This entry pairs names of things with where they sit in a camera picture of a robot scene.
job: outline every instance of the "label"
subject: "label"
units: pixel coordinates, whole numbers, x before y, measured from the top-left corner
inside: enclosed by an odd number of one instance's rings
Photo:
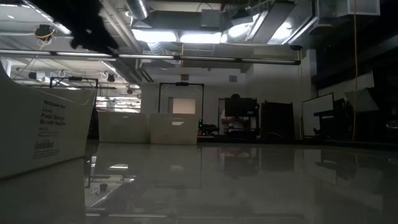
[[[60,153],[60,135],[67,125],[65,113],[67,107],[50,100],[44,100],[40,114],[33,158],[56,156]]]

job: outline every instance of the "whiteboard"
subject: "whiteboard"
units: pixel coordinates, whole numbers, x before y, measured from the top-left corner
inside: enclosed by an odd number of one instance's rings
[[[319,117],[313,114],[328,110],[333,110],[333,94],[303,102],[304,136],[314,136],[315,132],[313,129],[320,129]]]

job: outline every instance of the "computer monitor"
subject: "computer monitor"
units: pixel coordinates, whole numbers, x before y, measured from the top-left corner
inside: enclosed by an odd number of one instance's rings
[[[255,116],[256,105],[255,98],[225,98],[225,116]]]

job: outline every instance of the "electrical box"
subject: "electrical box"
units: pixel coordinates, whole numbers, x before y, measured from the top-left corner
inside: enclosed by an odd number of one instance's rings
[[[337,17],[353,15],[355,0],[337,0]],[[380,16],[380,0],[360,0],[356,1],[357,15]]]
[[[212,9],[202,9],[201,11],[201,27],[220,27],[220,11]]]

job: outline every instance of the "person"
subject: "person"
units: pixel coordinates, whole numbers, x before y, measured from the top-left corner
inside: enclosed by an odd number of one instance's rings
[[[233,94],[231,96],[232,99],[239,99],[241,96],[239,94]],[[227,117],[225,116],[225,110],[223,110],[221,114],[221,122],[225,126],[225,129],[227,132],[230,132],[234,129],[234,131],[242,131],[243,128],[246,128],[249,126],[249,118],[245,117]]]

